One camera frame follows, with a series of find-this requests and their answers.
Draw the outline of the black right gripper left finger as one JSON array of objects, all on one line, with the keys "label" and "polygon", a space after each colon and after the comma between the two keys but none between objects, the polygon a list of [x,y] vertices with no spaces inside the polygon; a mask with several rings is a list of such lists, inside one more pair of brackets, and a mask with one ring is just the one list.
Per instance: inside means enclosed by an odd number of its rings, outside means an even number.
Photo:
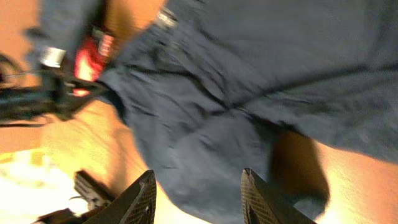
[{"label": "black right gripper left finger", "polygon": [[83,224],[154,224],[157,184],[145,171],[118,198]]}]

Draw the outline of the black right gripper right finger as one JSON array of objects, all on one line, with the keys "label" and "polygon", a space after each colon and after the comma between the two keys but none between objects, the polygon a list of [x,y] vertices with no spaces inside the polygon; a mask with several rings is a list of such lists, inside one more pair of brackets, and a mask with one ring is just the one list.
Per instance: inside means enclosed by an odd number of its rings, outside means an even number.
[{"label": "black right gripper right finger", "polygon": [[245,168],[241,175],[241,202],[245,224],[315,223],[289,205],[250,168]]}]

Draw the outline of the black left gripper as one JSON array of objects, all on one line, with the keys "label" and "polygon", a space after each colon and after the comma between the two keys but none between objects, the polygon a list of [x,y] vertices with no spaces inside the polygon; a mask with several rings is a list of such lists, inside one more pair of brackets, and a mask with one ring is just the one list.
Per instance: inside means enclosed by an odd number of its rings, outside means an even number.
[{"label": "black left gripper", "polygon": [[71,73],[59,75],[51,70],[39,70],[41,86],[3,88],[1,90],[1,126],[15,126],[16,121],[28,121],[53,114],[62,121],[107,91],[98,83],[82,80]]}]

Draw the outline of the folded red garment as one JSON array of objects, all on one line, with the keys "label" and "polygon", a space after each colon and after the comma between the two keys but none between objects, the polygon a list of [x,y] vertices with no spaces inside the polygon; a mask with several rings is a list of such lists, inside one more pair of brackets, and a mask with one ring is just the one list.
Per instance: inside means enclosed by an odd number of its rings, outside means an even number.
[{"label": "folded red garment", "polygon": [[107,54],[102,54],[94,38],[87,37],[79,48],[76,59],[74,75],[80,80],[95,82],[101,75],[108,59]]}]

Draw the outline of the navy blue shorts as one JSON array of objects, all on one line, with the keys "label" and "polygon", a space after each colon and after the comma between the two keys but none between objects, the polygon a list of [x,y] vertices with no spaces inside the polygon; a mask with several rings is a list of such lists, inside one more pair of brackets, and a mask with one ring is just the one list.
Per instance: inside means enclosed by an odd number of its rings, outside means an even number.
[{"label": "navy blue shorts", "polygon": [[42,1],[24,31],[72,68],[115,36],[107,91],[45,129],[67,173],[118,196],[157,180],[157,223],[242,223],[250,168],[330,223],[397,222],[397,2]]}]

